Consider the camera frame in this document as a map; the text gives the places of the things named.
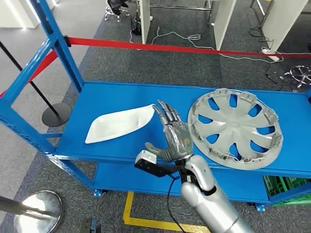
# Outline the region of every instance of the yellow tape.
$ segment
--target yellow tape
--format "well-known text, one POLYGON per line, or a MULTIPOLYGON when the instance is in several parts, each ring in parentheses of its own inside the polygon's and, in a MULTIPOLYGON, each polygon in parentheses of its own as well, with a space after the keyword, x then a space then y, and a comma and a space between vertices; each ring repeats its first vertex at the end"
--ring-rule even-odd
MULTIPOLYGON (((133 203, 134 193, 128 192, 127 200, 125 202, 125 211, 123 213, 123 221, 125 224, 131 226, 139 226, 139 227, 149 227, 149 228, 156 228, 163 229, 169 231, 181 231, 174 222, 164 222, 164 221, 156 221, 142 218, 130 217, 131 204, 133 203)), ((196 226, 196 225, 189 225, 189 224, 180 224, 183 230, 191 233, 210 233, 210 231, 205 226, 196 226)))

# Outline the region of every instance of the power strip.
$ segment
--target power strip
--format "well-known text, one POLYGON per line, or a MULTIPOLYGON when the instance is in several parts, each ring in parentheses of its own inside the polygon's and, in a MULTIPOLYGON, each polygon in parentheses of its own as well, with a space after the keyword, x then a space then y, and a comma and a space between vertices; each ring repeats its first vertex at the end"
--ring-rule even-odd
MULTIPOLYGON (((261 49, 261 52, 264 54, 275 54, 274 52, 271 52, 270 50, 267 50, 267 49, 261 49)), ((276 57, 276 56, 269 56, 269 57, 275 62, 280 60, 279 57, 276 57)))

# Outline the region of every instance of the silver wheel cover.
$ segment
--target silver wheel cover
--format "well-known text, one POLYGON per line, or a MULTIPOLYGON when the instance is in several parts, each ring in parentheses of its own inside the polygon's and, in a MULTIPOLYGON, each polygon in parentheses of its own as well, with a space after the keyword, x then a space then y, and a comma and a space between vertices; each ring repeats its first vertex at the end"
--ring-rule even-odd
POLYGON ((188 125, 193 142, 203 154, 214 162, 236 169, 267 166, 278 157, 283 142, 276 112, 254 94, 243 91, 223 88, 201 96, 190 108, 188 125), (231 95, 236 98, 234 107, 229 104, 231 95), (208 99, 214 99, 218 110, 215 106, 212 109, 208 99), (255 107, 261 109, 257 115, 248 114, 255 107), (202 123, 199 116, 211 122, 202 123), (268 127, 274 128, 274 132, 258 132, 260 129, 266 131, 268 127), (206 138, 211 135, 217 140, 208 141, 206 138), (229 152, 232 145, 238 152, 229 152), (254 150, 253 145, 263 151, 254 150))

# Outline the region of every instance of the green plastic basket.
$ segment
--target green plastic basket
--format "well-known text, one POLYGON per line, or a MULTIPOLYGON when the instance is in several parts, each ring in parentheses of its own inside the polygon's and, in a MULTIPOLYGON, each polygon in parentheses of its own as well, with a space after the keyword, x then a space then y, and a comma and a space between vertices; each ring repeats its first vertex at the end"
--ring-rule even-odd
POLYGON ((285 206, 285 205, 311 205, 311 194, 307 194, 298 198, 292 198, 275 204, 273 206, 285 206))
MULTIPOLYGON (((266 189, 269 197, 283 193, 292 188, 299 187, 309 183, 309 179, 294 178, 294 177, 278 177, 278 176, 263 176, 266 189)), ((311 204, 311 194, 307 194, 297 198, 292 198, 286 201, 279 202, 273 206, 285 205, 309 205, 311 204)))
POLYGON ((305 183, 309 183, 308 179, 294 178, 294 177, 285 177, 286 183, 289 189, 301 186, 305 183))
POLYGON ((283 193, 287 191, 288 188, 285 183, 283 177, 281 176, 263 176, 265 180, 266 189, 268 192, 269 197, 283 193))

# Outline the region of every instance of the silver stanchion base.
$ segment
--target silver stanchion base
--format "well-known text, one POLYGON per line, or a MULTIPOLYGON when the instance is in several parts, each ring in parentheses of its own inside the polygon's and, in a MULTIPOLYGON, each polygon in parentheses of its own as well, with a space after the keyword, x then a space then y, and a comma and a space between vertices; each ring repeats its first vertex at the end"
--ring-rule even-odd
POLYGON ((63 212, 62 200, 57 194, 48 190, 35 193, 24 200, 23 204, 42 211, 49 211, 55 217, 40 220, 16 215, 14 225, 18 233, 51 233, 60 224, 63 212))

